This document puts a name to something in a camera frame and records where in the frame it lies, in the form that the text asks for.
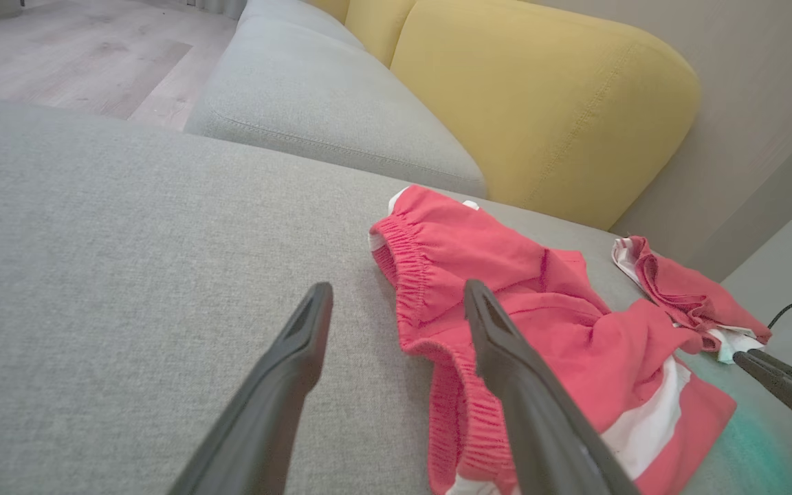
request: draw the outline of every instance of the gray sofa seat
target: gray sofa seat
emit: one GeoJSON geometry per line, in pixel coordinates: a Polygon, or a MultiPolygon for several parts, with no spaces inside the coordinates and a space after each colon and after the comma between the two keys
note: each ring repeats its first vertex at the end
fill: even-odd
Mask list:
{"type": "Polygon", "coordinates": [[[474,160],[350,32],[299,0],[254,0],[185,132],[485,196],[474,160]]]}
{"type": "MultiPolygon", "coordinates": [[[[332,327],[287,492],[430,493],[431,365],[399,350],[393,289],[367,242],[406,185],[0,102],[0,493],[166,492],[323,280],[332,327]]],[[[582,251],[614,310],[641,297],[610,261],[612,234],[475,201],[534,241],[582,251]]],[[[740,414],[687,492],[792,493],[792,443],[780,454],[767,436],[792,442],[792,413],[734,366],[687,363],[740,414]]]]}

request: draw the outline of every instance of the floor plank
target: floor plank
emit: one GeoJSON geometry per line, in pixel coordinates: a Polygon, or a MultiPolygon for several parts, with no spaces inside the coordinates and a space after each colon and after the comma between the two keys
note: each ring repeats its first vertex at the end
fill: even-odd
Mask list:
{"type": "Polygon", "coordinates": [[[178,0],[27,0],[0,19],[0,100],[185,125],[236,22],[178,0]]]}

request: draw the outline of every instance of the gray curtain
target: gray curtain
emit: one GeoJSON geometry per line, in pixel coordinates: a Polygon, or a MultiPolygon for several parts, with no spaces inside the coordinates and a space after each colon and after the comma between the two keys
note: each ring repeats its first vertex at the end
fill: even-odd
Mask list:
{"type": "Polygon", "coordinates": [[[239,19],[246,6],[246,0],[195,0],[195,7],[214,14],[222,14],[231,19],[239,19]]]}

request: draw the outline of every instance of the clothing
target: clothing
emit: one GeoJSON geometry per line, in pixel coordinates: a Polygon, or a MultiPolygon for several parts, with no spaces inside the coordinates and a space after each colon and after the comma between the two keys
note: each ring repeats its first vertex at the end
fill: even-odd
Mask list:
{"type": "Polygon", "coordinates": [[[674,320],[702,335],[702,349],[732,363],[738,351],[761,349],[772,330],[754,318],[722,285],[694,269],[650,250],[650,242],[632,236],[616,239],[613,262],[674,320]]]}
{"type": "Polygon", "coordinates": [[[673,356],[698,351],[700,336],[674,329],[647,300],[612,313],[581,254],[541,247],[476,208],[411,186],[370,231],[372,256],[396,288],[399,345],[434,363],[433,492],[516,489],[500,402],[475,374],[463,308],[469,278],[494,292],[641,491],[679,491],[735,410],[673,356]]]}

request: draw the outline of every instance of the yellow cushion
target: yellow cushion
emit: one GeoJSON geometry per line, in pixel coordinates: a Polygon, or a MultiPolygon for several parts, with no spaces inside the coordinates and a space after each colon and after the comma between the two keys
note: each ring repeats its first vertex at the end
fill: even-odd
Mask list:
{"type": "Polygon", "coordinates": [[[469,151],[488,199],[602,229],[699,104],[690,66],[647,32],[514,0],[421,0],[390,69],[469,151]]]}
{"type": "Polygon", "coordinates": [[[344,25],[365,50],[390,67],[399,32],[417,0],[350,0],[344,25]]]}
{"type": "Polygon", "coordinates": [[[338,19],[338,22],[344,24],[347,18],[347,9],[350,0],[305,0],[317,9],[323,10],[330,16],[338,19]]]}

